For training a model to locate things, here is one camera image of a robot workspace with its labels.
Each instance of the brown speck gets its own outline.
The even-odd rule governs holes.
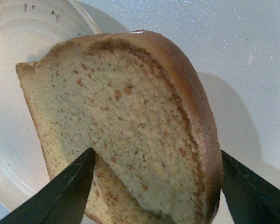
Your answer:
[[[162,146],[164,146],[164,142],[162,141],[162,139],[159,139],[160,140],[160,143]]]
[[[142,128],[146,127],[146,123],[140,123],[139,126],[141,126]]]
[[[98,176],[99,178],[104,178],[104,173],[98,173],[97,176]]]
[[[178,151],[182,154],[182,157],[186,157],[187,151],[183,148],[179,148]]]
[[[112,156],[112,157],[110,157],[110,161],[112,162],[112,163],[116,163],[116,159]]]
[[[81,62],[81,66],[82,66],[82,69],[84,69],[84,70],[88,69],[88,67],[83,62]]]
[[[82,79],[81,79],[81,78],[77,80],[77,83],[78,83],[79,86],[81,86],[81,87],[83,86],[83,83],[82,83]]]
[[[115,90],[114,91],[114,96],[116,98],[116,100],[118,101],[121,98],[121,91],[120,90]]]
[[[167,130],[165,130],[165,131],[164,131],[164,135],[165,135],[166,137],[168,137],[168,136],[170,135],[170,133],[169,133]]]
[[[127,85],[123,91],[126,93],[126,95],[130,96],[132,94],[132,86],[131,85]]]
[[[99,197],[99,191],[98,191],[98,190],[95,191],[95,195],[96,195],[97,197]]]
[[[126,164],[126,167],[131,170],[131,169],[135,169],[135,167],[133,165],[130,165],[130,164]]]
[[[108,196],[109,198],[113,198],[112,192],[108,191],[108,192],[107,192],[107,196]]]

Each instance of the bread crust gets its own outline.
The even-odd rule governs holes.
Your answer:
[[[223,180],[222,156],[217,140],[217,128],[197,72],[190,60],[179,47],[164,36],[146,30],[136,30],[131,33],[101,34],[76,37],[54,46],[40,62],[45,62],[49,55],[58,55],[58,51],[70,48],[76,43],[82,51],[94,48],[112,50],[114,45],[126,50],[138,51],[148,55],[165,74],[166,81],[180,101],[180,111],[187,123],[188,133],[196,149],[193,154],[198,166],[194,169],[199,188],[197,200],[201,211],[196,213],[197,223],[209,223],[214,218],[219,203],[220,189]],[[17,64],[16,69],[21,80],[21,74],[32,74],[36,63]],[[30,108],[28,96],[25,96]],[[205,201],[199,197],[205,195]],[[93,214],[86,214],[94,221],[101,223]]]

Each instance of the porous crumb texture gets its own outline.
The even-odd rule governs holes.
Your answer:
[[[75,38],[39,62],[19,64],[17,73],[50,178],[88,147],[98,154],[89,217],[103,224],[209,221],[191,120],[150,52],[120,38]]]

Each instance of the bread slice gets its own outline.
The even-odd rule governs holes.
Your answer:
[[[16,65],[50,179],[97,153],[86,215],[102,224],[209,223],[222,157],[189,59],[145,30],[61,42]]]

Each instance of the white plate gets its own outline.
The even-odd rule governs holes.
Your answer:
[[[144,28],[177,43],[205,87],[221,148],[280,188],[280,0],[80,2],[103,32]],[[45,15],[55,24],[54,14]],[[34,49],[21,40],[0,38],[0,200],[11,208],[48,181],[14,64],[37,59],[50,43],[33,39]],[[32,53],[23,56],[23,49]],[[224,196],[214,220],[221,223],[233,223]]]
[[[98,32],[75,0],[0,0],[0,202],[8,209],[49,181],[15,65],[39,60],[57,42]]]

